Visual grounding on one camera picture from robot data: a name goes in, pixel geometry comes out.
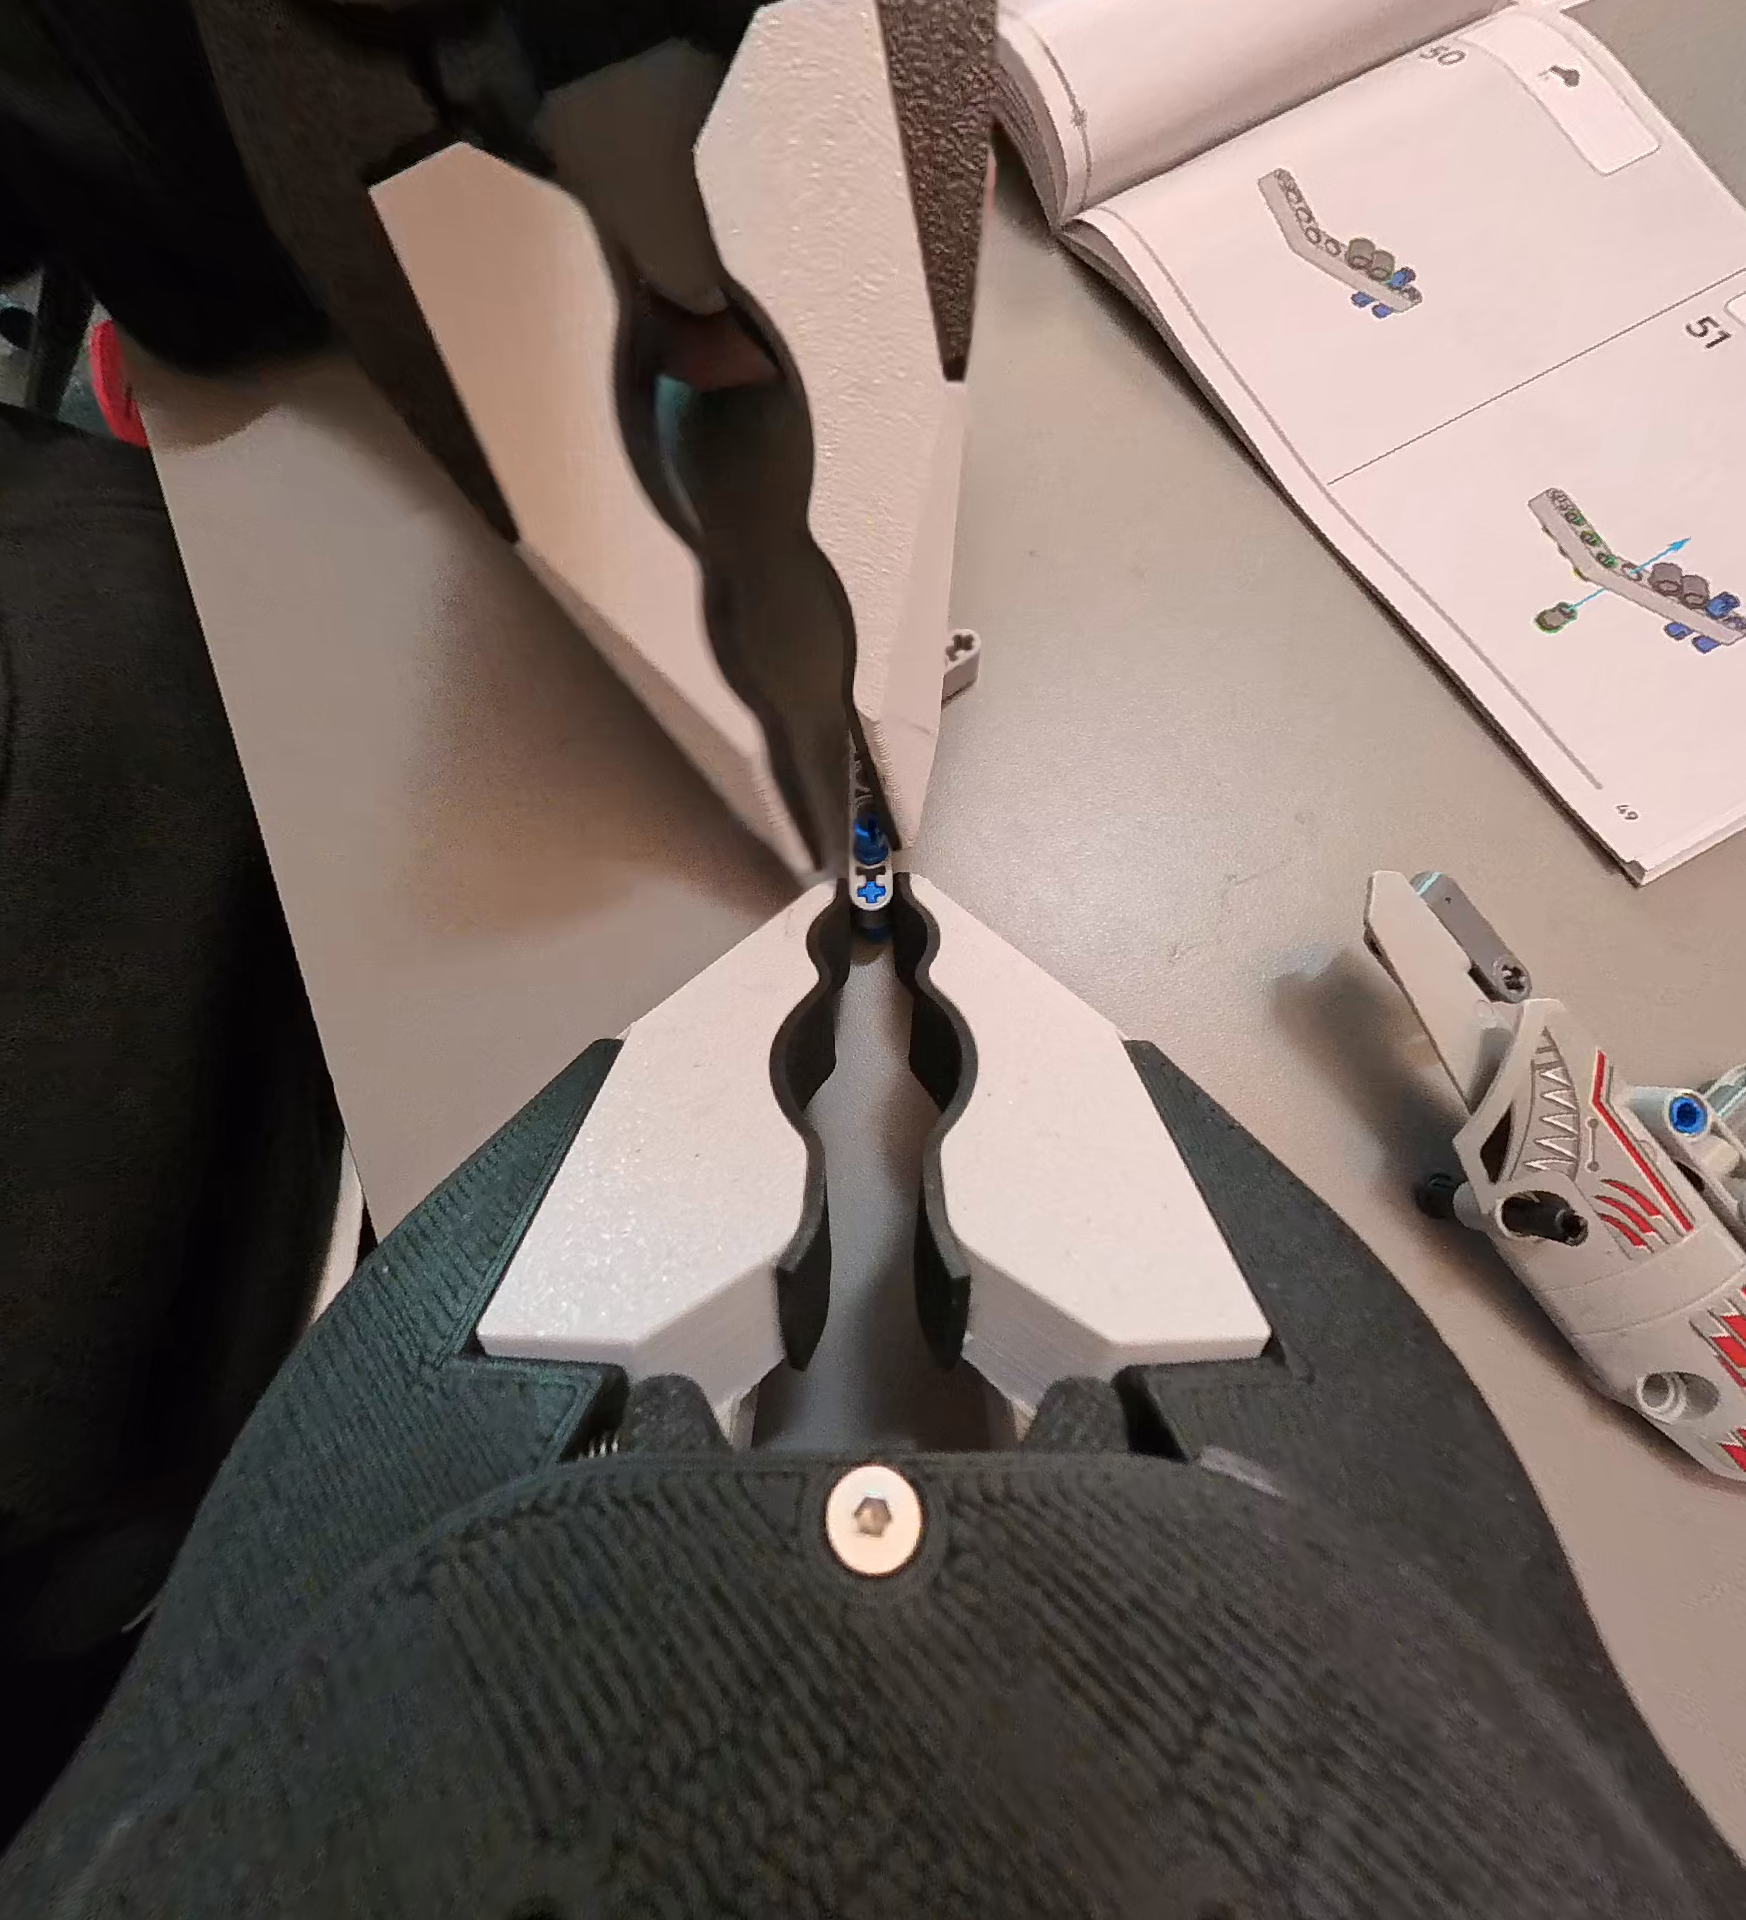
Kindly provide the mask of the person's left forearm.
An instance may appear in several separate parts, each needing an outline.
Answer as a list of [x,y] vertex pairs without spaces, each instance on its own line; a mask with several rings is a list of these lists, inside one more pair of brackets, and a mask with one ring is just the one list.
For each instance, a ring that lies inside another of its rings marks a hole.
[[435,127],[398,6],[0,4],[0,284],[77,277],[215,376],[430,344],[368,185]]

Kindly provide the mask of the open instruction booklet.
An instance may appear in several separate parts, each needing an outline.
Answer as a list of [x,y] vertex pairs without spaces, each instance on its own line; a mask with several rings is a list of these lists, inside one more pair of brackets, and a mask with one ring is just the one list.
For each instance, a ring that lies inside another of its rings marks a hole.
[[1746,828],[1746,212],[1564,6],[1002,6],[998,116],[1630,882]]

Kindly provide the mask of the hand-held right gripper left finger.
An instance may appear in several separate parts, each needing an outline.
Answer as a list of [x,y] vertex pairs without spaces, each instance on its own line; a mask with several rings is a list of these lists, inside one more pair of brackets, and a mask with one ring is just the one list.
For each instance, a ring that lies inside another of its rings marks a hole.
[[810,1104],[837,1065],[841,885],[816,885],[619,1040],[477,1326],[484,1358],[685,1377],[719,1428],[829,1310]]

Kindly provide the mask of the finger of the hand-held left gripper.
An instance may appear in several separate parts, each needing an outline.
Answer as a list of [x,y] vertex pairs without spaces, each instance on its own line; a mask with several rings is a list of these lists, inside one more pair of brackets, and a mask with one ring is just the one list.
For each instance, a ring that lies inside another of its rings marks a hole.
[[453,143],[370,200],[501,503],[561,611],[734,818],[802,882],[835,874],[837,695],[742,585],[661,448],[661,331],[561,185]]
[[939,732],[966,403],[934,344],[876,6],[762,9],[693,173],[723,269],[790,354],[807,533],[855,631],[848,714],[908,846]]

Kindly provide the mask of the person's left hand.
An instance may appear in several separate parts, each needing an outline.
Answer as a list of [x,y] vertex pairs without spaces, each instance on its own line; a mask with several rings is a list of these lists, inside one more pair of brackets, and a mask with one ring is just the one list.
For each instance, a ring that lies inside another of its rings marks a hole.
[[636,339],[644,365],[693,394],[779,388],[784,371],[759,331],[732,307],[696,311],[636,279]]

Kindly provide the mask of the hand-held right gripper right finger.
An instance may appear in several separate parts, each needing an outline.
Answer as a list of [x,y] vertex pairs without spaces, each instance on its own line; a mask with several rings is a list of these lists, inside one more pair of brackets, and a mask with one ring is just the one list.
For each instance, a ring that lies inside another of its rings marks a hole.
[[920,878],[899,878],[908,1069],[933,1104],[915,1316],[1023,1435],[1045,1393],[1234,1365],[1270,1324],[1123,1035]]

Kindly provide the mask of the grey bent toy beam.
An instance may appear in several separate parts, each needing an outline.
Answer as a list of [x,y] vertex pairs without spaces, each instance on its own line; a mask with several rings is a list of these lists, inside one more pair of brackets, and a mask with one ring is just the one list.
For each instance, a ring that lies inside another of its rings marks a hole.
[[[950,637],[944,639],[944,648],[943,648],[943,687],[939,687],[939,704],[943,704],[943,708],[953,706],[961,693],[975,688],[975,684],[980,681],[980,672],[982,672],[982,637],[975,631],[969,631],[969,628],[953,631]],[[852,815],[850,815],[850,834],[848,834],[850,840],[852,840],[852,820],[860,813],[863,813],[863,811],[879,813],[879,804],[874,802],[874,781],[871,781],[871,775],[863,773],[862,759],[852,757]],[[855,921],[856,935],[868,940],[868,943],[881,943],[881,940],[888,938],[888,911],[892,911],[892,901],[894,901],[894,895],[897,895],[897,874],[901,873],[901,864],[899,864],[897,851],[894,851],[894,840],[886,834],[888,861],[881,862],[879,867],[862,867],[862,864],[856,864],[852,861],[850,840],[848,840],[848,858],[850,861],[848,861],[848,882],[845,882],[848,899],[850,899],[848,906],[852,911],[852,921]],[[888,909],[883,913],[876,913],[876,917],[862,917],[855,909],[852,886],[862,878],[876,878],[876,874],[886,878],[886,885],[888,885]]]

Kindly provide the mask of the grey red toy vehicle body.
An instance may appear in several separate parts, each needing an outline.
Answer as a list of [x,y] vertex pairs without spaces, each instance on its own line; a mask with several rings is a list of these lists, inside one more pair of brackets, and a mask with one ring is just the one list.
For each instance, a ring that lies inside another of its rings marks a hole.
[[1746,1488],[1746,1064],[1630,1084],[1439,873],[1374,873],[1364,943],[1466,1111],[1417,1205],[1492,1242],[1605,1400]]

